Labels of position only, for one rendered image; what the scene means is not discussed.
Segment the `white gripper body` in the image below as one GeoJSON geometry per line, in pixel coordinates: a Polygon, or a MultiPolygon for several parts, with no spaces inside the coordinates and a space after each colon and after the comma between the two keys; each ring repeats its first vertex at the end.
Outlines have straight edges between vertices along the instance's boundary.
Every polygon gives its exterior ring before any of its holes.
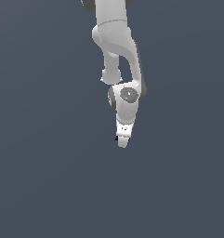
{"type": "Polygon", "coordinates": [[[123,125],[119,121],[116,122],[116,135],[124,138],[130,138],[134,124],[123,125]]]}

